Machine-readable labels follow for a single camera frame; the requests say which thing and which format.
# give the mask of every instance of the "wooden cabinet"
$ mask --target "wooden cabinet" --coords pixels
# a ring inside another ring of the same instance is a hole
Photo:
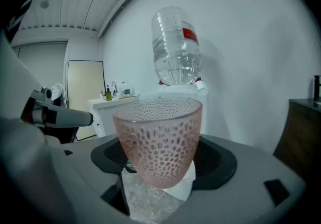
[[[321,105],[312,99],[290,100],[286,125],[274,156],[301,176],[308,186],[320,181]]]

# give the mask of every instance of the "faucet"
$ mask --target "faucet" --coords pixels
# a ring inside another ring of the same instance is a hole
[[[118,93],[118,90],[117,90],[117,86],[116,86],[115,81],[113,81],[113,82],[111,83],[111,85],[115,87],[115,90],[113,91],[113,95],[114,95],[115,93]]]

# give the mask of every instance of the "plastic water bottle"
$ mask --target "plastic water bottle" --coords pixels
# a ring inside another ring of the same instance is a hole
[[[197,36],[188,15],[178,7],[159,10],[152,19],[154,67],[166,85],[195,82],[202,70]]]
[[[122,83],[121,83],[121,95],[122,95],[122,97],[124,97],[125,96],[125,90],[126,90],[126,85],[125,85],[125,81],[123,81]]]

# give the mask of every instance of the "bottle label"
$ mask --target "bottle label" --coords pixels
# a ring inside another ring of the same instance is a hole
[[[187,22],[182,21],[182,26],[183,26],[183,35],[187,39],[192,39],[195,41],[197,44],[199,41],[197,40],[197,36],[195,32],[193,31],[193,26]]]

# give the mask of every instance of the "red label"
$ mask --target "red label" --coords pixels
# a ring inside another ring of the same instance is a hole
[[[197,40],[196,34],[192,30],[183,28],[183,34],[185,38],[192,39],[196,43],[199,43],[199,41]]]
[[[158,83],[159,85],[166,85],[166,84],[164,84],[163,82],[161,82],[161,81],[159,81],[159,83]]]

